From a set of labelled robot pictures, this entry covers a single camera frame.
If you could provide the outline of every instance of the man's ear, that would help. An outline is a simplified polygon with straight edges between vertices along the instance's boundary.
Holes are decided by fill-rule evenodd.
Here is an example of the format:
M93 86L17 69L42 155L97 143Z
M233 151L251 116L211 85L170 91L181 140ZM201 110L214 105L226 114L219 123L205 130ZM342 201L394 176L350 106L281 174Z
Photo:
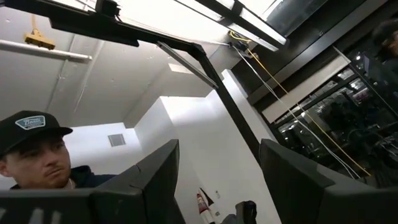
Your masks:
M0 174L5 177L11 177L7 169L7 160L5 158L0 159Z

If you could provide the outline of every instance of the metal frame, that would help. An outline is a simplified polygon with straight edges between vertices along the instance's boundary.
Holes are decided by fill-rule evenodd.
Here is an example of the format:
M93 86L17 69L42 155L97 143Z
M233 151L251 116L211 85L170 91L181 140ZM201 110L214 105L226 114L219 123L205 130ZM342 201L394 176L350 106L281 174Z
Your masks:
M162 50L170 54L174 59L182 62L191 72L214 88L239 129L243 139L249 146L253 156L259 162L259 141L244 119L238 106L224 86L221 78L210 63L206 52L200 44L187 42L167 35L159 34L140 27L132 26L117 21L113 17L104 16L97 12L86 12L81 9L67 6L49 0L0 0L0 7L6 6L20 11L25 11L40 16L48 17L54 29L64 30L96 39L102 39L120 44L138 47L138 40L157 44ZM176 51L182 50L195 58L206 75L197 72L189 63L186 63Z
M355 9L350 15L346 16L336 26L320 37L315 43L309 46L283 69L277 72L274 75L275 79L282 83L387 1L388 0L367 0L362 3L362 5ZM277 86L274 80L267 81L267 84L271 88L275 88ZM254 105L267 94L269 94L269 90L264 85L261 85L248 97L248 101L251 105Z

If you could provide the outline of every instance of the yellow electrical box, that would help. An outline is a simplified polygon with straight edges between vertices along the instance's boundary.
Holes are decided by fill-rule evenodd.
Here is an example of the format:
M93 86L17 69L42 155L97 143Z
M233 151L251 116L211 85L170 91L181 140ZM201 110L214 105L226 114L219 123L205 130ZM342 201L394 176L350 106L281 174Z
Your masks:
M38 47L45 47L49 50L53 50L55 48L54 41L45 38L37 29L33 29L32 33L25 33L24 41L27 44L33 44Z

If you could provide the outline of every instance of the man's nose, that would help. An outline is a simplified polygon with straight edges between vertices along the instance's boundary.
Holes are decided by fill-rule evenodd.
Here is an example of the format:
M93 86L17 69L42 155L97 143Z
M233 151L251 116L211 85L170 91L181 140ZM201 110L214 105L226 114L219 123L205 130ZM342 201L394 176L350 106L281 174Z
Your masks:
M46 149L43 154L44 164L52 165L58 162L58 155L50 149Z

